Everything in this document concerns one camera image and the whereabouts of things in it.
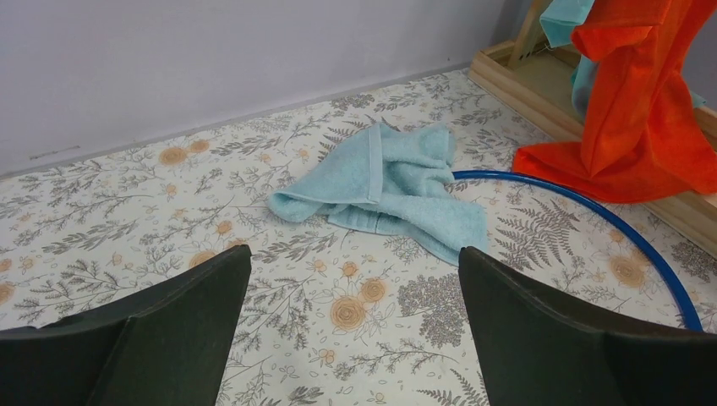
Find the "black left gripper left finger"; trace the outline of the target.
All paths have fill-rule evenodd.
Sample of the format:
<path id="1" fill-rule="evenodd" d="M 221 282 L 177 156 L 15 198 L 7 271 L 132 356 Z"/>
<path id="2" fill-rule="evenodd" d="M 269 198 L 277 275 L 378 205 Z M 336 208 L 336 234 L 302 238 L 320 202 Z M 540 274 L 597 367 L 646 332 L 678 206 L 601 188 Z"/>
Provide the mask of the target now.
<path id="1" fill-rule="evenodd" d="M 1 333 L 4 405 L 212 405 L 251 273 L 232 247 L 165 282 Z"/>

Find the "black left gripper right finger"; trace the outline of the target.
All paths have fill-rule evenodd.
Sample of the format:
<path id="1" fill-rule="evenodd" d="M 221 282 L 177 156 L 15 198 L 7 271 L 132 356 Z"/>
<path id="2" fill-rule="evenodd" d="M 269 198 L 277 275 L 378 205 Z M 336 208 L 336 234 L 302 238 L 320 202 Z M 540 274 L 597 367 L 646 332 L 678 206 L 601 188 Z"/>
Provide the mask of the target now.
<path id="1" fill-rule="evenodd" d="M 615 313 L 473 247 L 459 255 L 492 405 L 713 405 L 716 337 Z"/>

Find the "blue cable lock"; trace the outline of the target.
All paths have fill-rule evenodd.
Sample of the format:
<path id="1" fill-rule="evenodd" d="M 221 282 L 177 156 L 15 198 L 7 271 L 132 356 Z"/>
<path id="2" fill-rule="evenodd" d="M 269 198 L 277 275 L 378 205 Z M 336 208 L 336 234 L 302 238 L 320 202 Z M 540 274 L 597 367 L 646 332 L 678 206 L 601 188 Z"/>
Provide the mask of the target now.
<path id="1" fill-rule="evenodd" d="M 623 221 L 616 214 L 614 214 L 612 211 L 608 210 L 598 202 L 591 200 L 586 196 L 580 195 L 578 192 L 560 186 L 559 184 L 554 184 L 546 180 L 531 177 L 521 173 L 511 173 L 496 170 L 463 170 L 454 171 L 452 174 L 454 179 L 456 180 L 498 179 L 518 182 L 522 184 L 530 184 L 557 193 L 558 195 L 566 197 L 569 200 L 573 200 L 574 202 L 577 202 L 578 204 L 587 207 L 589 210 L 593 211 L 595 214 L 598 214 L 609 224 L 621 231 L 642 251 L 646 258 L 654 265 L 656 271 L 660 274 L 661 278 L 665 282 L 666 287 L 669 289 L 676 303 L 677 309 L 681 313 L 684 327 L 691 331 L 704 332 L 702 322 L 700 321 L 694 303 L 690 299 L 689 294 L 683 286 L 681 280 L 673 271 L 665 258 L 636 229 L 634 229 L 627 222 Z"/>

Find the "light blue towel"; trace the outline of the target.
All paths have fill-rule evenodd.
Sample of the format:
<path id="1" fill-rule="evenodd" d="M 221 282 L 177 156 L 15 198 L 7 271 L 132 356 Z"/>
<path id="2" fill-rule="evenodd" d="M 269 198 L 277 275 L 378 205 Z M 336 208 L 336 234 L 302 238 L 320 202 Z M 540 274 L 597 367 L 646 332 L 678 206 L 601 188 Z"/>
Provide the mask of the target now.
<path id="1" fill-rule="evenodd" d="M 460 251 L 489 248 L 485 209 L 451 195 L 456 140 L 442 123 L 400 132 L 378 123 L 348 137 L 315 168 L 274 191 L 267 205 L 286 222 L 314 215 L 364 233 L 414 239 L 457 265 Z"/>

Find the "orange t-shirt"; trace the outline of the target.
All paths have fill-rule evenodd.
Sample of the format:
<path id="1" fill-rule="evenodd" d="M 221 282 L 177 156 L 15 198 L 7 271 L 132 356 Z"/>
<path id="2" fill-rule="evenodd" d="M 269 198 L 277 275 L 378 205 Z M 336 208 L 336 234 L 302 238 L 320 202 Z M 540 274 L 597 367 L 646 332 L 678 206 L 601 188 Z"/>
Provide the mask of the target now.
<path id="1" fill-rule="evenodd" d="M 716 191 L 716 154 L 681 75 L 713 0 L 554 1 L 540 23 L 581 53 L 572 98 L 587 96 L 582 139 L 524 146 L 513 170 L 595 200 L 639 203 Z"/>

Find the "wooden clothes rack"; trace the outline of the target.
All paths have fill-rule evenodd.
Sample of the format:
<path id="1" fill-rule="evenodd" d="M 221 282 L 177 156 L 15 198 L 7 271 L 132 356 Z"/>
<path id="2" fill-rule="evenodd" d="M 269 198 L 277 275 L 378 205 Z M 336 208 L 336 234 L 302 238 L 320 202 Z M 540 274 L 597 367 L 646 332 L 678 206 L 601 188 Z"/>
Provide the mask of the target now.
<path id="1" fill-rule="evenodd" d="M 570 77 L 580 56 L 568 45 L 556 50 L 539 23 L 548 8 L 532 1 L 517 38 L 477 52 L 468 77 L 558 141 L 577 141 L 583 120 L 572 107 Z M 710 255 L 716 254 L 716 197 L 686 192 L 646 207 Z"/>

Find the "teal t-shirt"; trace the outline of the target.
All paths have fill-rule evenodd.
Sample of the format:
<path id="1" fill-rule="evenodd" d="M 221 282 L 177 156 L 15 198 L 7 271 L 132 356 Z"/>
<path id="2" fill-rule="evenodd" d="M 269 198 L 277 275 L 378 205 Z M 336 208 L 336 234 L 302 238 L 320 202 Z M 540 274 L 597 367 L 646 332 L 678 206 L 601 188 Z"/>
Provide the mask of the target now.
<path id="1" fill-rule="evenodd" d="M 555 1 L 540 18 L 550 44 L 573 44 L 597 70 L 585 126 L 695 126 L 681 68 L 714 1 Z"/>

